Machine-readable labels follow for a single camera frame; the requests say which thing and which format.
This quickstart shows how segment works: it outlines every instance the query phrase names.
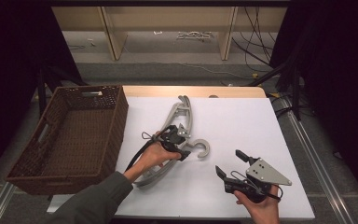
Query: brown wicker basket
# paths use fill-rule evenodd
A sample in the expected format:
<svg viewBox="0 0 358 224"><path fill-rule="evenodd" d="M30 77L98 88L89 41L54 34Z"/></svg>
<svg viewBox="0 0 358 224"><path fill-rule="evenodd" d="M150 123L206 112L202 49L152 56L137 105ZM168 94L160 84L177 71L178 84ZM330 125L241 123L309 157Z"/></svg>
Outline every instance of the brown wicker basket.
<svg viewBox="0 0 358 224"><path fill-rule="evenodd" d="M121 86L57 88L7 181L29 194L72 194L115 171L128 103Z"/></svg>

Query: floor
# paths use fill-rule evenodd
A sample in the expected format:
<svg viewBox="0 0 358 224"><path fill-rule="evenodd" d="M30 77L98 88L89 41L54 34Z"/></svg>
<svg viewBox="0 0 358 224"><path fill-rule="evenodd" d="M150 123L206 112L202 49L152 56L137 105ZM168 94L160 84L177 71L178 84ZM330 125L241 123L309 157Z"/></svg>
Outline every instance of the floor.
<svg viewBox="0 0 358 224"><path fill-rule="evenodd" d="M260 61L245 54L235 43L231 44L227 61L220 59L216 36L198 40L194 38L178 39L177 32L141 32L129 33L125 49L119 61L112 61L104 33L64 32L67 44L72 51L80 74L89 84L123 85L201 85L201 86L242 86L257 76L263 76L270 70ZM234 34L234 39L244 48L250 39L250 33ZM273 48L276 34L262 33L265 46ZM255 56L267 60L265 52L256 45L248 48ZM276 93L274 85L278 77L272 77L261 87L266 93ZM291 112L283 113L290 105L290 94L281 92L280 98L271 97L271 103L277 111L278 121L287 146L296 165L300 179L316 216L311 221L283 221L282 223L358 223L358 183L345 162L335 156L334 144L321 127L318 118L308 106L306 94L300 103L301 121L293 119ZM13 137L11 144L0 160L0 191L5 184L12 163L20 156L26 146L38 120L38 103L33 99L24 121ZM305 144L299 138L303 128L309 142ZM310 154L310 146L318 155L330 183L337 190L337 196L348 209L349 219L337 215L336 206L326 193L320 172L315 172ZM14 190L0 223L36 223L44 220L48 214L47 196L30 196L19 189ZM121 223L166 223L163 220L120 220ZM177 221L175 223L226 223L213 221ZM243 220L241 223L252 223Z"/></svg>

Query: curved plastic part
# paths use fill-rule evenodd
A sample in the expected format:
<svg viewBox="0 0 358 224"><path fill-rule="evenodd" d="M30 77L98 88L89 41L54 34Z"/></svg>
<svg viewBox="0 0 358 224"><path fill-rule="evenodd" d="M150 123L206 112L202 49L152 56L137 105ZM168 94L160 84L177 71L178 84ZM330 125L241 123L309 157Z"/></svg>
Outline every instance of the curved plastic part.
<svg viewBox="0 0 358 224"><path fill-rule="evenodd" d="M179 133L181 134L181 136L185 137L186 140L185 142L183 142L181 145L177 147L179 149L182 149L186 145L194 147L196 144L203 144L205 145L205 151L199 154L199 158L205 157L206 155L208 155L210 150L209 143L207 141L203 139L199 139L196 140L199 141L198 143L196 141L194 141L192 144L188 143L188 138L191 137L190 134L193 125L190 100L188 99L187 96L182 96L182 95L179 96L178 98L182 101L182 103L176 103L172 106L172 109L164 125L162 126L161 130L164 130L168 125L171 125L174 118L178 116L186 116L186 126L184 127L182 124L179 125L179 130L180 130ZM143 187L149 185L155 182L156 180L158 180L159 178L161 178L164 174L166 174L171 168L173 168L175 164L176 164L176 160L172 160L172 161L167 161L162 167L156 166L155 167L157 168L156 171L154 170L154 168L150 169L140 177L140 180L135 181L134 184L137 187Z"/></svg>

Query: hand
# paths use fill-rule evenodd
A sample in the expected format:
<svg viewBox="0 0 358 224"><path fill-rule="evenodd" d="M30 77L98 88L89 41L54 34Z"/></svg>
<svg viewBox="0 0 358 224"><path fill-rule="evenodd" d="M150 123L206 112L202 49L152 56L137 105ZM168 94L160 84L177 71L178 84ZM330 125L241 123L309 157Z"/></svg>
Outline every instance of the hand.
<svg viewBox="0 0 358 224"><path fill-rule="evenodd" d="M278 195L278 187L272 185L269 193ZM243 204L246 207L256 224L279 223L278 201L276 199L267 197L261 203L253 203L240 191L235 190L234 195L238 199L237 204Z"/></svg>
<svg viewBox="0 0 358 224"><path fill-rule="evenodd" d="M181 154L178 152L169 152L165 150L160 142L155 142L148 147L141 155L141 158L124 173L124 176L134 182L141 174L149 170L153 166L160 165L168 160L178 160Z"/></svg>

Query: gray sleeve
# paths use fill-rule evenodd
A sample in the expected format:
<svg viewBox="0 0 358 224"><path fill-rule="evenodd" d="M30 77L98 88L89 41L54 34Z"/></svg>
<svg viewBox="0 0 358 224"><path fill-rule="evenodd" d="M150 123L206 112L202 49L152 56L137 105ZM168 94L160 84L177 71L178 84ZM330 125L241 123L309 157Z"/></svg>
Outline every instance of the gray sleeve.
<svg viewBox="0 0 358 224"><path fill-rule="evenodd" d="M114 172L100 184L74 195L46 223L109 223L132 189L123 174Z"/></svg>

